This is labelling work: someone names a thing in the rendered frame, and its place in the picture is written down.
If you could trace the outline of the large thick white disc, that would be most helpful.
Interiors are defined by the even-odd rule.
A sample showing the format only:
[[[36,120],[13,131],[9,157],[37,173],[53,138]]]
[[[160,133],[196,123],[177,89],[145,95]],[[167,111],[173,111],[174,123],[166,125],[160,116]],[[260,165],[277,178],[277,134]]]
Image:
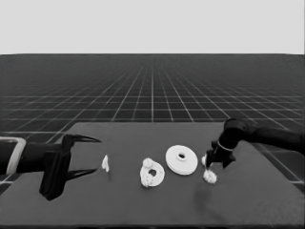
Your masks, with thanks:
[[[196,153],[183,145],[171,146],[166,154],[168,167],[181,176],[191,175],[197,168],[198,159]]]

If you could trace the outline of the small white T-shaped piece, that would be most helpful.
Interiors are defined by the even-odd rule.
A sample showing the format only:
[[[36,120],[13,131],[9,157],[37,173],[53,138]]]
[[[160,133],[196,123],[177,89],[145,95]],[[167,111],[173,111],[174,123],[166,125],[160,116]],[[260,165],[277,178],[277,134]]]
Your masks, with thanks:
[[[101,167],[103,170],[105,170],[107,173],[110,171],[110,165],[109,165],[109,157],[104,156]]]

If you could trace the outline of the white round pinned carrier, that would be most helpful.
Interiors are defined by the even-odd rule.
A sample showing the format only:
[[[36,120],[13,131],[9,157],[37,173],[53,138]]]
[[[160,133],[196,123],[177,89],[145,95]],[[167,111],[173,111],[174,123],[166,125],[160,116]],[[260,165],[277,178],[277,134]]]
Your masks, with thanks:
[[[140,169],[140,180],[142,177],[152,176],[153,184],[151,187],[156,187],[160,185],[165,178],[165,170],[161,164],[156,161],[153,161],[153,166],[150,169],[147,169],[143,166]]]

